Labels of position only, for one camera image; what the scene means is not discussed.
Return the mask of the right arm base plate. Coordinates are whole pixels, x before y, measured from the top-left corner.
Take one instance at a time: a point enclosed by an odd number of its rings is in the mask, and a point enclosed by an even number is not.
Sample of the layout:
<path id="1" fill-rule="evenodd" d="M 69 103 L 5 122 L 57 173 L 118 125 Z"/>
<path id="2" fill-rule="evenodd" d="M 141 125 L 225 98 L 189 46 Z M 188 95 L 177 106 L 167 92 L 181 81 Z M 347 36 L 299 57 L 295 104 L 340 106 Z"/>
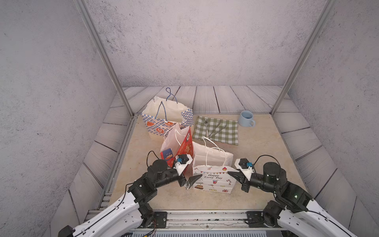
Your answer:
<path id="1" fill-rule="evenodd" d="M 261 211 L 247 211 L 247 218 L 245 219 L 245 223 L 249 226 L 249 228 L 262 228 L 264 227 L 264 217 Z"/>

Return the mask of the white Happy Every Day bag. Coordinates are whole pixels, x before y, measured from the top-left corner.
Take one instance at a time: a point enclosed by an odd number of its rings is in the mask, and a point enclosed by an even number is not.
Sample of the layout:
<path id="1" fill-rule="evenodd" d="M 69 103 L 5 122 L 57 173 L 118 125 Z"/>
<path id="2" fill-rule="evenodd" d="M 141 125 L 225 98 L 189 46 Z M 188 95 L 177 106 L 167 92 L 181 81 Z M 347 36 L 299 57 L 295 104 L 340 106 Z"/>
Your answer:
<path id="1" fill-rule="evenodd" d="M 212 140 L 202 137 L 203 145 L 193 142 L 193 175 L 201 175 L 194 183 L 196 190 L 230 194 L 236 184 L 228 172 L 232 168 L 234 155 L 219 148 Z"/>

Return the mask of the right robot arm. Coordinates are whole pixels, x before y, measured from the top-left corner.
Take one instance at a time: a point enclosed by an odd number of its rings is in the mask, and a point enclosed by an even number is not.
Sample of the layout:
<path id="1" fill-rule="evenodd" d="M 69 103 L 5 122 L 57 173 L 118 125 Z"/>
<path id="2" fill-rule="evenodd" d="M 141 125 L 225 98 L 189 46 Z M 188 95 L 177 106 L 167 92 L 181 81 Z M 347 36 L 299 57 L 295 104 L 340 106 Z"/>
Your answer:
<path id="1" fill-rule="evenodd" d="M 298 237 L 353 237 L 354 234 L 327 211 L 303 188 L 287 180 L 280 164 L 268 162 L 263 173 L 255 171 L 255 165 L 247 159 L 237 159 L 237 171 L 228 174 L 249 192 L 251 187 L 272 193 L 262 211 L 266 227 L 281 227 Z"/>

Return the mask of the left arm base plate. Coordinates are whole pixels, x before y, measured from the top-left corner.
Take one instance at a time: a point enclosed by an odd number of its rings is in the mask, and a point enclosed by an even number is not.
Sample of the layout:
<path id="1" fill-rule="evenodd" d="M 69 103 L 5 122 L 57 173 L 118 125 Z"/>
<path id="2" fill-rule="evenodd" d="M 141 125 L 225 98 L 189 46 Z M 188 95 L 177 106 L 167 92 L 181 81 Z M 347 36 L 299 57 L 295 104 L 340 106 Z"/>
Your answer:
<path id="1" fill-rule="evenodd" d="M 158 228 L 165 229 L 167 226 L 168 212 L 158 211 L 154 212 L 152 216 L 149 216 L 144 224 L 144 228 Z"/>

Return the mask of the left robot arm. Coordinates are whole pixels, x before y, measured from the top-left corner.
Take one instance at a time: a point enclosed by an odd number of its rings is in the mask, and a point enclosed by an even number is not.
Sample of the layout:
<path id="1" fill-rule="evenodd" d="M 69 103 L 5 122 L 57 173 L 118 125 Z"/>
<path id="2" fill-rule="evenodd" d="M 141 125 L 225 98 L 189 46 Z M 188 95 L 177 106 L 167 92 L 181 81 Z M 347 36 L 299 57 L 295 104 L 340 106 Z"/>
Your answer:
<path id="1" fill-rule="evenodd" d="M 201 176 L 187 179 L 184 171 L 192 163 L 191 155 L 176 156 L 173 166 L 169 167 L 166 160 L 156 160 L 148 166 L 139 179 L 125 186 L 124 194 L 95 217 L 74 228 L 62 228 L 60 237 L 120 237 L 128 231 L 139 227 L 148 227 L 154 217 L 149 205 L 158 188 L 172 182 L 189 189 Z"/>

